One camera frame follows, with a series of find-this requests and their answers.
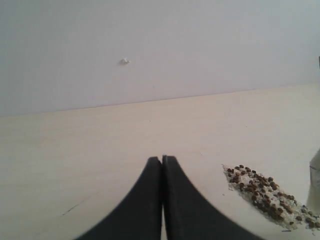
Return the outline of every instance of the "white wall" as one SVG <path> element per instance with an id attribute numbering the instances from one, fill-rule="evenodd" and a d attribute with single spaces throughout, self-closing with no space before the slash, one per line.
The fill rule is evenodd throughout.
<path id="1" fill-rule="evenodd" d="M 319 13 L 319 0 L 0 0 L 0 115 L 314 82 Z"/>

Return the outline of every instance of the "white container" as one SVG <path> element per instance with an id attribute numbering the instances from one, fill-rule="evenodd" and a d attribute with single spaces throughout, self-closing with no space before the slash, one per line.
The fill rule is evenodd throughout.
<path id="1" fill-rule="evenodd" d="M 320 214 L 320 149 L 310 162 L 310 188 L 307 206 Z"/>

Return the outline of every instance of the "beige table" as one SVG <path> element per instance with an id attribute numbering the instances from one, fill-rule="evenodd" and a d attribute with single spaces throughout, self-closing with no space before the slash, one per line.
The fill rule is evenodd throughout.
<path id="1" fill-rule="evenodd" d="M 162 154 L 175 155 L 199 191 L 250 231 L 315 239 L 306 229 L 281 232 L 229 191 L 222 164 L 274 176 L 305 202 L 319 147 L 317 84 L 2 117 L 0 239 L 75 238 L 119 203 L 148 157 Z"/>

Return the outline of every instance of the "table surface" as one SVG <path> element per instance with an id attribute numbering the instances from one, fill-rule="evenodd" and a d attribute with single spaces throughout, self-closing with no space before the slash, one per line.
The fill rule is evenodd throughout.
<path id="1" fill-rule="evenodd" d="M 1 117 L 0 239 L 75 238 L 123 199 L 148 157 L 163 154 L 242 227 L 266 240 L 315 239 L 302 226 L 282 232 L 228 190 L 222 164 L 273 176 L 305 202 L 319 107 L 320 87 L 306 84 Z"/>

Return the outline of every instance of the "pile of seeds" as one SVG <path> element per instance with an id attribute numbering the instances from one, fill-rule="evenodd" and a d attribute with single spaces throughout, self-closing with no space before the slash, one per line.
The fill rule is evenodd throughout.
<path id="1" fill-rule="evenodd" d="M 251 202 L 261 213 L 274 223 L 289 230 L 306 224 L 306 228 L 320 231 L 318 216 L 314 216 L 305 205 L 293 195 L 286 194 L 273 177 L 264 177 L 255 170 L 243 165 L 223 166 L 229 181 L 229 187 L 236 189 L 242 197 Z"/>

